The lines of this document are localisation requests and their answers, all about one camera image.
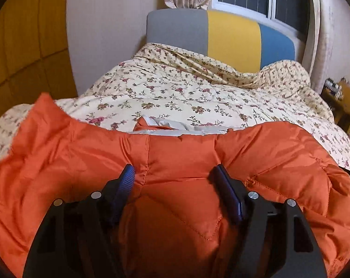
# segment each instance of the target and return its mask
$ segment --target floral blanket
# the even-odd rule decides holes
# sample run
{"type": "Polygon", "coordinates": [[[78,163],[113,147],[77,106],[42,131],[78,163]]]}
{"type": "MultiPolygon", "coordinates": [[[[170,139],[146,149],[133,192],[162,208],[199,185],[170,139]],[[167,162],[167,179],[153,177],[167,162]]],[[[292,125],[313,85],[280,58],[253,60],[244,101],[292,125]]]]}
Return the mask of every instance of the floral blanket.
{"type": "MultiPolygon", "coordinates": [[[[141,116],[235,128],[289,121],[311,133],[340,166],[350,169],[350,139],[310,88],[308,73],[294,61],[242,74],[197,53],[146,44],[80,97],[56,103],[80,121],[123,132],[131,132],[141,116]]],[[[14,107],[0,118],[0,158],[30,107],[14,107]]]]}

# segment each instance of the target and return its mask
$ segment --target orange puffer jacket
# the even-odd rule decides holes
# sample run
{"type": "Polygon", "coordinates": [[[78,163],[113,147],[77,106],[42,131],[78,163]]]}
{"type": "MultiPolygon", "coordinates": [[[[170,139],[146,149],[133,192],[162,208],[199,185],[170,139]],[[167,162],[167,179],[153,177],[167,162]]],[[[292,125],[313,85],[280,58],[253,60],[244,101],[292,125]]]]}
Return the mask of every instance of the orange puffer jacket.
{"type": "Polygon", "coordinates": [[[127,134],[76,121],[42,95],[0,162],[0,256],[18,277],[50,204],[82,200],[118,178],[135,185],[116,231],[127,277],[223,277],[237,229],[208,180],[222,163],[264,198],[294,198],[328,276],[350,259],[350,177],[305,130],[256,125],[225,135],[127,134]]]}

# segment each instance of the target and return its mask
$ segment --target floral bed sheet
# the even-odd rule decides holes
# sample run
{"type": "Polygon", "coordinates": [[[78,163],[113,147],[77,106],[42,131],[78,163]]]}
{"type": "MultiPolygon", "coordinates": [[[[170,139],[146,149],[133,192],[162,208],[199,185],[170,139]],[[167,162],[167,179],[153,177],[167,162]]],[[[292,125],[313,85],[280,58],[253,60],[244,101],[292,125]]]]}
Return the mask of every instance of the floral bed sheet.
{"type": "MultiPolygon", "coordinates": [[[[340,166],[350,169],[350,139],[310,88],[308,73],[294,61],[242,74],[197,53],[147,44],[80,97],[56,103],[79,121],[123,132],[131,132],[141,116],[234,128],[289,121],[311,133],[340,166]]],[[[0,158],[30,108],[16,106],[0,118],[0,158]]]]}

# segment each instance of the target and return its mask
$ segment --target headboard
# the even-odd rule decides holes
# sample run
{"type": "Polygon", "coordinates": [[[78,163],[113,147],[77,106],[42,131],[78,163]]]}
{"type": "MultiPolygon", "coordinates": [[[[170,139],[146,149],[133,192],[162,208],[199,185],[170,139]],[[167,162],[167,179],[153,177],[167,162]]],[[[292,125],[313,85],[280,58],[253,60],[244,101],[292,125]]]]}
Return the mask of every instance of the headboard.
{"type": "Polygon", "coordinates": [[[41,92],[76,97],[66,0],[7,0],[0,10],[0,116],[41,92]]]}
{"type": "Polygon", "coordinates": [[[255,21],[221,11],[162,9],[147,18],[147,42],[177,46],[255,73],[279,60],[294,60],[291,39],[255,21]]]}

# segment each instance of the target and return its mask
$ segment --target round metal pin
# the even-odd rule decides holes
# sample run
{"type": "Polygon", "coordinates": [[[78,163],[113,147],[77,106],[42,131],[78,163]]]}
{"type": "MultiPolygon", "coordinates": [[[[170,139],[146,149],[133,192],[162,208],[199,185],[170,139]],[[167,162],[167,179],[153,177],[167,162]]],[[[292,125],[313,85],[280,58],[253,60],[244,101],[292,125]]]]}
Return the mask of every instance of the round metal pin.
{"type": "Polygon", "coordinates": [[[91,198],[92,199],[98,199],[98,198],[100,198],[102,196],[102,193],[100,192],[100,191],[96,191],[96,192],[93,192],[92,194],[91,194],[91,198]]]}
{"type": "Polygon", "coordinates": [[[254,191],[249,192],[248,196],[253,200],[256,200],[259,198],[259,194],[257,192],[254,192],[254,191]]]}
{"type": "Polygon", "coordinates": [[[54,202],[53,202],[53,205],[56,206],[56,207],[59,207],[60,205],[63,204],[63,201],[61,199],[56,199],[54,202]]]}
{"type": "Polygon", "coordinates": [[[295,207],[295,206],[297,205],[296,201],[293,200],[293,199],[289,199],[289,200],[287,201],[287,204],[288,204],[289,206],[291,206],[291,207],[295,207]]]}

